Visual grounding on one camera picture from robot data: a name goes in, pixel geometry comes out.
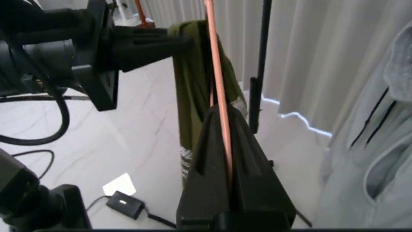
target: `curtain fold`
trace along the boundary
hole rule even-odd
[[[203,19],[202,0],[143,0],[156,25]],[[214,1],[216,26],[243,89],[258,70],[263,0]],[[339,131],[396,33],[412,19],[410,0],[273,0],[263,95],[279,113]]]

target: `pink hanger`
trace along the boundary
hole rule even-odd
[[[225,87],[223,86],[223,77],[221,74],[218,36],[216,35],[216,27],[214,24],[213,0],[205,0],[207,9],[207,22],[209,24],[209,36],[211,38],[212,60],[214,68],[214,79],[216,81],[216,93],[218,95],[221,134],[223,136],[223,144],[225,145],[227,178],[229,191],[232,189],[233,179],[233,160],[232,160],[232,144],[230,143],[230,128],[229,118],[227,116],[227,106],[225,98]],[[211,85],[211,95],[213,94],[213,85]]]

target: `black drawstring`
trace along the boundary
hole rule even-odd
[[[380,121],[378,127],[372,132],[372,134],[369,136],[368,140],[366,141],[366,145],[368,145],[368,143],[371,141],[371,139],[373,138],[373,136],[375,136],[376,132],[379,131],[379,129],[382,127],[382,125],[384,124],[385,120],[388,118],[389,114],[391,113],[391,111],[393,110],[393,108],[395,107],[395,105],[397,104],[396,101],[393,101],[391,103],[391,105],[389,106],[389,108],[386,110],[386,113],[384,115],[384,118]]]
[[[378,108],[379,104],[382,102],[383,98],[385,97],[385,95],[387,94],[389,88],[385,89],[385,92],[380,96],[379,101],[375,104],[375,106],[372,109],[372,112],[369,114],[368,119],[366,119],[365,121],[365,125],[363,126],[362,130],[360,131],[360,133],[358,134],[358,136],[356,136],[356,139],[350,144],[350,147],[352,148],[352,146],[356,143],[356,141],[358,141],[358,139],[361,137],[361,135],[363,134],[363,132],[366,129],[366,126],[369,124],[372,115],[375,113],[376,109]]]

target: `green cloth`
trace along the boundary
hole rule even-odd
[[[168,34],[189,36],[194,42],[186,52],[173,57],[184,183],[192,156],[195,155],[203,119],[210,106],[210,85],[214,70],[207,21],[178,24],[170,27]],[[232,64],[225,55],[220,41],[218,44],[226,101],[246,117],[245,98],[236,80]]]

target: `floor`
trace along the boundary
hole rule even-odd
[[[98,112],[92,103],[80,101],[70,101],[68,107],[70,128],[58,141],[39,147],[0,147],[10,154],[53,150],[55,162],[41,183],[49,188],[77,185],[86,206],[104,190],[122,189],[143,200],[151,213],[174,222],[182,185],[171,59],[121,73],[117,110]],[[282,118],[273,102],[263,101],[261,107],[256,138],[268,159],[274,160],[296,208],[311,220],[322,188],[319,167],[329,138],[309,130],[295,115]],[[24,139],[51,135],[61,121],[54,102],[4,103],[0,111],[1,133]],[[49,159],[47,153],[19,157],[37,174]],[[121,180],[106,185],[118,177]],[[138,220],[127,218],[106,207],[105,200],[91,208],[89,217],[94,228],[167,229],[146,213]],[[0,231],[5,226],[0,224]],[[294,228],[304,227],[297,219]]]

